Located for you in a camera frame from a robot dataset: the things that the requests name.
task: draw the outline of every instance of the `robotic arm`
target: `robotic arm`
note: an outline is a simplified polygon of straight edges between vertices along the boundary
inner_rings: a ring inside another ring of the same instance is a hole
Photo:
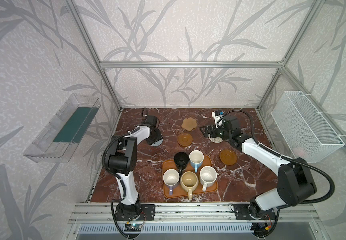
[[[114,135],[111,145],[105,151],[103,162],[104,168],[116,176],[120,189],[121,202],[118,204],[116,212],[119,212],[127,219],[132,219],[140,215],[141,202],[134,182],[133,170],[137,163],[137,145],[146,140],[151,146],[159,146],[163,137],[157,128],[157,117],[147,116],[146,119],[134,130],[128,131],[122,136]]]
[[[251,122],[249,114],[243,110],[232,110],[245,113]],[[292,159],[266,147],[258,142],[254,137],[241,132],[239,121],[236,117],[228,115],[222,111],[212,113],[215,125],[200,127],[204,137],[208,137],[213,142],[227,141],[233,148],[238,149],[259,162],[267,166],[278,176],[278,183],[275,189],[255,196],[250,200],[248,214],[254,219],[263,218],[267,210],[277,207],[278,209],[295,206],[300,203],[315,203],[328,199],[334,192],[334,182],[329,175],[323,171],[310,166],[302,158]],[[313,169],[330,183],[329,192],[319,199],[305,200],[317,191],[310,169]]]

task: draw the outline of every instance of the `paw-shaped coaster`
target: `paw-shaped coaster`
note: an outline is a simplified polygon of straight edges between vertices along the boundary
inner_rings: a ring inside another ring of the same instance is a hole
[[[197,127],[197,120],[193,118],[185,118],[182,121],[181,127],[187,131],[192,131],[193,128]]]

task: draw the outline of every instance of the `mug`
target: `mug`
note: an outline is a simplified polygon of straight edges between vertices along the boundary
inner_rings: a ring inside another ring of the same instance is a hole
[[[205,166],[199,172],[199,182],[203,185],[202,191],[214,184],[217,179],[217,173],[211,166]]]
[[[180,179],[181,187],[188,192],[189,200],[193,199],[193,191],[198,186],[198,177],[194,172],[184,172]]]
[[[189,156],[185,152],[177,152],[174,156],[174,163],[176,164],[179,175],[182,175],[182,171],[185,170],[189,163]]]
[[[201,151],[193,150],[189,154],[190,165],[195,169],[195,172],[198,171],[198,168],[202,165],[204,161],[204,154]]]
[[[162,177],[166,186],[169,187],[169,195],[173,194],[173,189],[178,186],[180,175],[175,169],[168,169]]]

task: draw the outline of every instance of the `orange tray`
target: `orange tray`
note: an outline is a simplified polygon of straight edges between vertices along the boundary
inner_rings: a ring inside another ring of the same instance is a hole
[[[199,172],[201,171],[202,167],[204,167],[204,166],[211,166],[212,167],[212,162],[210,161],[210,157],[208,155],[204,155],[204,161],[202,162],[202,165],[198,168],[197,172],[195,173],[197,175],[197,177],[198,177],[198,181],[199,181]],[[164,173],[168,169],[175,169],[175,170],[177,170],[176,169],[176,165],[175,165],[173,159],[166,160],[166,161],[164,161],[162,163],[162,175],[164,175]],[[190,163],[188,163],[188,166],[183,171],[183,173],[187,172],[187,171],[195,172],[195,169],[190,165]],[[180,184],[175,189],[173,189],[173,194],[172,195],[169,195],[169,187],[164,184],[164,181],[162,181],[162,185],[163,185],[163,189],[164,189],[164,195],[168,199],[175,198],[175,197],[185,197],[185,196],[188,196],[188,192],[185,191],[181,187]],[[216,180],[216,182],[213,185],[211,185],[210,187],[207,187],[206,191],[203,192],[202,191],[202,184],[199,182],[198,183],[198,187],[193,191],[193,194],[214,192],[217,188],[218,188],[218,184],[217,184],[217,180]]]

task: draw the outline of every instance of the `wire mesh basket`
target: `wire mesh basket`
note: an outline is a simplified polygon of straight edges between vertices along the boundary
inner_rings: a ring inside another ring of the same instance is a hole
[[[301,91],[285,91],[272,117],[296,158],[318,162],[344,146],[341,137]]]

